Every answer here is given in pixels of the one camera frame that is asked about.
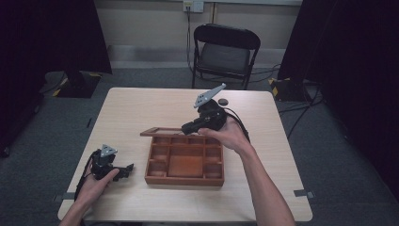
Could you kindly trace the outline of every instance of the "wooden table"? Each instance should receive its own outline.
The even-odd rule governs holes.
[[[224,148],[225,183],[222,187],[154,186],[144,180],[152,138],[139,134],[152,127],[180,128],[197,118],[193,104],[206,90],[135,89],[109,90],[68,192],[74,192],[89,155],[103,144],[118,149],[115,167],[135,163],[128,179],[110,184],[87,212],[85,220],[141,222],[248,222],[255,220],[247,179],[237,153]],[[243,121],[252,145],[264,167],[290,206],[296,221],[309,221],[311,209],[296,164],[282,128],[271,93],[222,90],[215,100],[225,98]],[[63,218],[72,205],[61,204]]]

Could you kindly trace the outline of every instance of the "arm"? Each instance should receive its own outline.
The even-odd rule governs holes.
[[[295,225],[287,202],[270,179],[255,149],[247,141],[234,119],[228,117],[226,124],[219,131],[201,128],[199,133],[218,139],[224,146],[240,155],[258,225]]]
[[[91,174],[91,167],[86,170],[86,181],[83,184],[79,196],[68,210],[59,226],[79,225],[80,220],[90,206],[103,194],[106,186],[119,173],[119,169],[113,169],[103,179],[97,181]]]

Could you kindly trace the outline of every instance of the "wooden tray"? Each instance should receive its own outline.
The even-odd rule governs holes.
[[[154,127],[140,135],[152,137],[147,184],[223,186],[223,148],[218,140],[186,136],[176,128]]]

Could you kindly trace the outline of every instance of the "wall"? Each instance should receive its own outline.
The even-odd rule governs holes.
[[[182,1],[95,3],[111,64],[152,60],[178,66],[185,61],[188,21]],[[191,34],[198,25],[211,22],[252,30],[262,42],[257,65],[274,65],[282,59],[300,8],[291,5],[296,6],[204,3],[203,13],[190,15]],[[153,53],[161,59],[154,59]]]

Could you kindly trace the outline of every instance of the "human hand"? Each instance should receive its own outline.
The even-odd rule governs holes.
[[[247,150],[248,147],[251,147],[240,125],[232,117],[226,119],[226,123],[219,131],[209,128],[200,128],[198,133],[219,140],[226,148],[233,149],[238,154],[241,154]]]
[[[93,203],[95,203],[99,197],[103,194],[106,186],[112,179],[120,172],[119,169],[111,170],[106,176],[101,180],[96,180],[91,174],[91,162],[89,167],[86,169],[86,180],[80,189],[79,195],[75,202],[80,202],[87,208],[89,208]]]

